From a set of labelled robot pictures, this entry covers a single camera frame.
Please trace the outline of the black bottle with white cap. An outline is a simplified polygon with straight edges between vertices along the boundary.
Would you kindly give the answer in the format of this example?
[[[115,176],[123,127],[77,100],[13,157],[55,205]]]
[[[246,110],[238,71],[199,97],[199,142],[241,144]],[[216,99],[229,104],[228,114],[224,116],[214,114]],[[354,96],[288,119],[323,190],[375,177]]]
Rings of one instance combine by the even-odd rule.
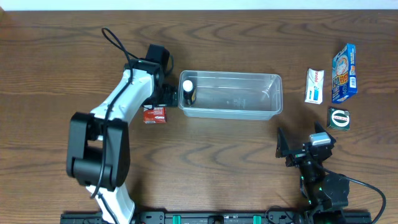
[[[194,104],[196,100],[196,89],[191,80],[185,80],[183,82],[183,97],[187,105]]]

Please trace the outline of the red orange medicine box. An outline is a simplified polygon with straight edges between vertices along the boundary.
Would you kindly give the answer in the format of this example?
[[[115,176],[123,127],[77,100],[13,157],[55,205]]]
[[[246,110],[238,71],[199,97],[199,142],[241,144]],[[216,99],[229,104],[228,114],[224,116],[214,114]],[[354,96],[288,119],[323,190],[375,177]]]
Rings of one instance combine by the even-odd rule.
[[[146,124],[166,123],[167,110],[166,107],[153,107],[145,105],[143,107],[144,122]]]

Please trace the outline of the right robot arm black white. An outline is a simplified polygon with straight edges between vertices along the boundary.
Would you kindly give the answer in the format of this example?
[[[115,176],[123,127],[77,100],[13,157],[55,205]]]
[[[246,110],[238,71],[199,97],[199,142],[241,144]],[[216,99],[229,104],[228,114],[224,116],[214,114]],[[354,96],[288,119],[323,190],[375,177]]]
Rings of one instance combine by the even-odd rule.
[[[332,156],[335,142],[319,122],[315,122],[315,132],[300,149],[290,149],[283,130],[277,130],[275,156],[284,157],[287,167],[299,169],[301,193],[309,203],[300,215],[293,216],[294,223],[348,222],[343,208],[348,206],[349,181],[323,167],[323,162]]]

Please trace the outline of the blue KoolFever box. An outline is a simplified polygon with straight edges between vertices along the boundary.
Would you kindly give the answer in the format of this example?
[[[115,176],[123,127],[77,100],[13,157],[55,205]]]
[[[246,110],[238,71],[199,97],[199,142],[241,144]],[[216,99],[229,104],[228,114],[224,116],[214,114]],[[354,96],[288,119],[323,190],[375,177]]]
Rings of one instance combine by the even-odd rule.
[[[356,46],[346,44],[332,60],[331,102],[340,104],[358,92]]]

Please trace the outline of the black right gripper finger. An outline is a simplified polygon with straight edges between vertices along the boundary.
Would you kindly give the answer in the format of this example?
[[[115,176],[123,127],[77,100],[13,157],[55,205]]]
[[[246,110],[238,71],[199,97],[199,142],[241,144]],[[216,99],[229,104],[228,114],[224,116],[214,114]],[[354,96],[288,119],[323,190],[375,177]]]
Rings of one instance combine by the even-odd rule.
[[[281,128],[277,129],[277,147],[275,156],[276,157],[287,157],[289,154],[289,145],[285,138],[284,132]]]
[[[325,130],[325,128],[324,128],[318,121],[314,122],[314,128],[315,128],[315,132],[316,132],[317,134],[319,134],[319,133],[325,133],[325,134],[327,134],[328,137],[330,138],[332,144],[334,144],[334,143],[336,142],[336,139],[335,139],[331,134],[329,134],[329,133]]]

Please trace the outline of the clear plastic container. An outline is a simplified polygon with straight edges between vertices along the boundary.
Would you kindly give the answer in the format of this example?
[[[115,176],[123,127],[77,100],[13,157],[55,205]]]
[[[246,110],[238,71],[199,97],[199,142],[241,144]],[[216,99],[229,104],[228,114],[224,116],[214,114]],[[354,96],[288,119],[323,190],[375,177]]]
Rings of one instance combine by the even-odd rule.
[[[189,105],[183,83],[196,91]],[[188,117],[267,121],[283,110],[282,79],[277,74],[185,70],[180,74],[178,107]]]

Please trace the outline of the white Panadol box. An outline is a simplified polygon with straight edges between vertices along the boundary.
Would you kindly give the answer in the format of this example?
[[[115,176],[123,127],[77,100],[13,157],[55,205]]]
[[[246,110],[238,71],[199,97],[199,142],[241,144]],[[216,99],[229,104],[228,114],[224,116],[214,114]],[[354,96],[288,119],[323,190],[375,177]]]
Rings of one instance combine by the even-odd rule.
[[[305,102],[320,105],[323,101],[323,81],[324,71],[313,70],[307,71],[307,84],[305,92]]]

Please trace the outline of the green round tin box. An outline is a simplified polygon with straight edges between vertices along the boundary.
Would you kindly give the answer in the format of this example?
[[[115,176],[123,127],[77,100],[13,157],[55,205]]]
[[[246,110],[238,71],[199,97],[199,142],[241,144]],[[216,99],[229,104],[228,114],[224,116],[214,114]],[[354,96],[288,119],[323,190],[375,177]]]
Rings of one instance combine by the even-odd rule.
[[[348,131],[351,124],[351,115],[348,110],[329,107],[327,115],[327,127]]]

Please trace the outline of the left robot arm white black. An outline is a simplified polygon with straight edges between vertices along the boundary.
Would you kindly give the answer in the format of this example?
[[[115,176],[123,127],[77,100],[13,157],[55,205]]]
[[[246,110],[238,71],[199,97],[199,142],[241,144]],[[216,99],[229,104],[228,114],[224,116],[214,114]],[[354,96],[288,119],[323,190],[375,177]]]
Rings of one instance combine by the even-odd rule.
[[[117,87],[89,113],[70,120],[66,172],[100,206],[96,213],[64,213],[61,223],[133,223],[135,203],[125,184],[130,167],[129,124],[140,107],[177,106],[177,89],[164,82],[173,58],[162,45],[129,59]]]

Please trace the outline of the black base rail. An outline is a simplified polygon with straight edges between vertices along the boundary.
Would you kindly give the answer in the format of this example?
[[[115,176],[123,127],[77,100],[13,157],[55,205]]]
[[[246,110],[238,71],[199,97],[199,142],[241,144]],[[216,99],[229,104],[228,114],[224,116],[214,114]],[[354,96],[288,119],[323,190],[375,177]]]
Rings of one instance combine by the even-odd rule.
[[[164,213],[135,214],[131,224],[294,224],[294,223],[371,223],[368,212],[316,213],[312,218],[295,212],[271,210],[265,213]]]

